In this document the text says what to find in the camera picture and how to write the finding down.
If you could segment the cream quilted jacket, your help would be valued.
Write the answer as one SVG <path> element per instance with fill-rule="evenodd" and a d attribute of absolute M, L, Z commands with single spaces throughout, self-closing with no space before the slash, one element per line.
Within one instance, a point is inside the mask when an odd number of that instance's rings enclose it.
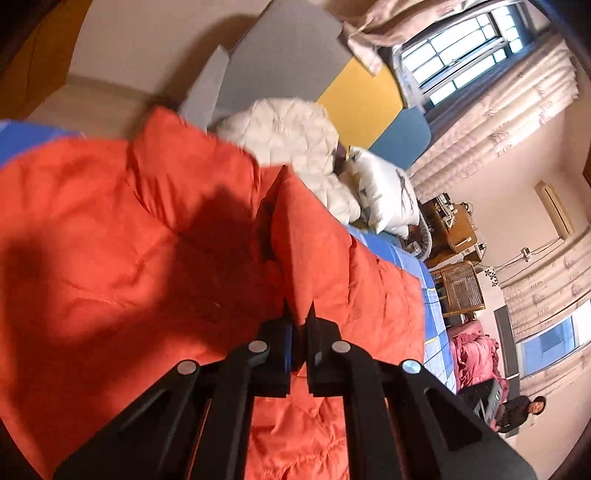
<path fill-rule="evenodd" d="M 321 105 L 298 98 L 260 99 L 218 122 L 214 133 L 252 154 L 260 166 L 290 166 L 342 224 L 360 219 L 359 202 L 335 174 L 339 133 Z"/>

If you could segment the beige curtain of window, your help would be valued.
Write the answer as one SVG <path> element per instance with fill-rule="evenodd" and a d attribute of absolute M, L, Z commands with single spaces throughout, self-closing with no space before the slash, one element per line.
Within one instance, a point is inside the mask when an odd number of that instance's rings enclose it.
<path fill-rule="evenodd" d="M 467 179 L 570 106 L 579 95 L 572 52 L 551 33 L 509 68 L 408 169 L 424 203 Z"/>
<path fill-rule="evenodd" d="M 320 1 L 311 1 L 318 11 L 312 22 L 315 37 L 311 41 L 311 71 L 329 73 L 335 78 L 353 58 L 370 74 L 382 69 L 379 47 L 399 49 L 404 43 L 443 20 L 455 20 L 461 14 L 484 6 L 484 1 L 377 1 L 359 17 L 337 17 L 339 6 L 360 6 L 360 1 L 335 1 L 331 9 L 322 9 Z"/>

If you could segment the wooden bedside cabinet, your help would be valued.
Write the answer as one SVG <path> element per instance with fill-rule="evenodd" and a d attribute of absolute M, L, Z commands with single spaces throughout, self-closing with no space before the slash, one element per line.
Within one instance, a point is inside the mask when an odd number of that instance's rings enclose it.
<path fill-rule="evenodd" d="M 479 264 L 486 253 L 486 243 L 478 236 L 471 203 L 454 202 L 448 193 L 440 194 L 421 205 L 432 235 L 433 246 L 425 261 L 437 269 L 463 260 Z"/>

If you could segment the wall air conditioner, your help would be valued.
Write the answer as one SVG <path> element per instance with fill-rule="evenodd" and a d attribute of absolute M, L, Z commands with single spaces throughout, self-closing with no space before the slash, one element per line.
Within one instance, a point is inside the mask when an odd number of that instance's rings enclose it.
<path fill-rule="evenodd" d="M 551 184 L 540 181 L 535 191 L 549 216 L 558 237 L 566 241 L 574 235 L 575 229 L 570 215 L 559 194 Z"/>

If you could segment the seated person in black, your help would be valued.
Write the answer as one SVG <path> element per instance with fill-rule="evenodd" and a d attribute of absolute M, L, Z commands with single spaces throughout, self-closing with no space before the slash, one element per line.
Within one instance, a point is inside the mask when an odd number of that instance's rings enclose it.
<path fill-rule="evenodd" d="M 509 433 L 520 427 L 530 415 L 538 416 L 546 408 L 545 396 L 537 396 L 531 400 L 526 395 L 520 395 L 503 403 L 496 414 L 493 429 L 501 433 Z"/>

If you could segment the grey yellow blue headboard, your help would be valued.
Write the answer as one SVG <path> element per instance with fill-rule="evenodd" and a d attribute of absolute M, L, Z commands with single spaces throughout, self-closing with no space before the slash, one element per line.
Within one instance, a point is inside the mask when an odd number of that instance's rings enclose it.
<path fill-rule="evenodd" d="M 325 108 L 342 144 L 409 169 L 431 130 L 403 84 L 382 66 L 371 74 L 346 48 L 341 24 L 308 1 L 273 1 L 229 50 L 217 47 L 179 112 L 205 129 L 263 98 L 298 98 Z"/>

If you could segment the beige curtain right of window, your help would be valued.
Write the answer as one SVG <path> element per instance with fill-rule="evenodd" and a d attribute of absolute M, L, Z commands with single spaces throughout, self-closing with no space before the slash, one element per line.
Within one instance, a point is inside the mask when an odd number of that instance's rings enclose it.
<path fill-rule="evenodd" d="M 551 33 L 509 68 L 408 169 L 424 203 L 467 179 L 570 106 L 579 95 L 572 52 Z"/>

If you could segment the beige curtain left of window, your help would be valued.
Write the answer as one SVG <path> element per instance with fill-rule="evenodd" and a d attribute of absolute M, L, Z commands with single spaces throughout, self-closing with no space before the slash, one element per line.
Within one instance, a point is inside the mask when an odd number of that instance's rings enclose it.
<path fill-rule="evenodd" d="M 311 1 L 318 11 L 312 22 L 315 37 L 311 41 L 311 71 L 329 73 L 335 78 L 353 58 L 370 74 L 382 69 L 379 47 L 399 49 L 404 43 L 443 20 L 455 20 L 461 14 L 484 6 L 484 1 L 377 1 L 359 17 L 337 17 L 339 6 L 360 6 L 360 1 L 335 1 L 331 9 L 322 9 L 320 1 Z"/>

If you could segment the orange puffer jacket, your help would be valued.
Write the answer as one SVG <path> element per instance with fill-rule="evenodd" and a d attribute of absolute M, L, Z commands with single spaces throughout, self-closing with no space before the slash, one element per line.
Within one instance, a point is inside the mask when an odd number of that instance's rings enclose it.
<path fill-rule="evenodd" d="M 63 138 L 1 170 L 1 418 L 43 477 L 177 362 L 290 310 L 397 364 L 424 355 L 419 280 L 287 166 L 158 109 L 132 140 Z"/>

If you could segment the wicker chair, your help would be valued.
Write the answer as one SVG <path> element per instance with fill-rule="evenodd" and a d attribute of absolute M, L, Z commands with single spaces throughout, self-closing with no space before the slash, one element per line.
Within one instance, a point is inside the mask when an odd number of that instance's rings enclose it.
<path fill-rule="evenodd" d="M 470 262 L 462 261 L 434 270 L 432 277 L 445 318 L 486 308 L 475 268 Z"/>

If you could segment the orange wooden wardrobe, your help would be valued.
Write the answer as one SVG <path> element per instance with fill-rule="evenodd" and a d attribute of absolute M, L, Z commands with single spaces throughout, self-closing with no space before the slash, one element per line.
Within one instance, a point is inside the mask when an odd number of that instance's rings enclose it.
<path fill-rule="evenodd" d="M 1 117 L 27 118 L 66 83 L 89 1 L 1 0 Z"/>

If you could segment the white patterned pillow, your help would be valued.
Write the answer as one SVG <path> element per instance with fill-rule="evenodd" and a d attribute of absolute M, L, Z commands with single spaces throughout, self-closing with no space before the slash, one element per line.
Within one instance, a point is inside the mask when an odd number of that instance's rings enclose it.
<path fill-rule="evenodd" d="M 351 146 L 342 167 L 342 182 L 362 208 L 370 230 L 407 239 L 420 223 L 420 208 L 406 172 L 360 147 Z"/>

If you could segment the window with dark frame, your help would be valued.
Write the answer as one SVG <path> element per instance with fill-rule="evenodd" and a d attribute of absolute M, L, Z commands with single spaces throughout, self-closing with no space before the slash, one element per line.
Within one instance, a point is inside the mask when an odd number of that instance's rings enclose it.
<path fill-rule="evenodd" d="M 524 5 L 502 1 L 465 13 L 405 48 L 402 66 L 419 87 L 421 107 L 430 111 L 532 39 Z"/>

